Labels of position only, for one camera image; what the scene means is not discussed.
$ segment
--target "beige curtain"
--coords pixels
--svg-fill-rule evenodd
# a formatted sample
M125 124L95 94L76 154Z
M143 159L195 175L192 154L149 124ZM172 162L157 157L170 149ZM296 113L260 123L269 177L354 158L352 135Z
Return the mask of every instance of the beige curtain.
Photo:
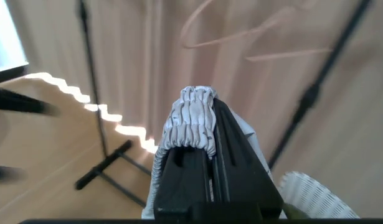
M359 1L318 1L294 21L220 45L184 49L181 27L202 1L89 0L102 103L124 126L144 127L156 144L179 91L213 86L258 135L270 157L303 90L327 54L248 62L248 55L331 47ZM251 29L298 1L218 0L192 25L186 42ZM90 94L77 4L7 0L31 72L48 72ZM376 1L341 57L315 109L275 169L306 172L362 217L383 217L383 0Z

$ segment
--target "white basket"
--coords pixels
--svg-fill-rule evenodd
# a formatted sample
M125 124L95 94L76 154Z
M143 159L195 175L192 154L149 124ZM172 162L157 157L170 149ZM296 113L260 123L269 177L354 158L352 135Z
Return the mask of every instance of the white basket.
M310 218L359 218L325 186L303 173L285 174L279 192L284 203L296 207Z

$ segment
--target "wooden floor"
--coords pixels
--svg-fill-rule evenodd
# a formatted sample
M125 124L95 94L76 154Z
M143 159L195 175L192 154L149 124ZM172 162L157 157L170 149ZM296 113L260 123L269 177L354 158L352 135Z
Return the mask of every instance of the wooden floor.
M74 189L75 181L102 159L92 112L41 80L19 79L3 87L52 103L62 113L53 118L0 111L0 165L26 174L20 181L0 184L0 224L28 218L140 218L138 204L99 178L83 190ZM115 132L115 123L105 127L111 151L132 139L127 155L151 169L153 155L139 146L138 138ZM123 159L106 172L146 200L148 175Z

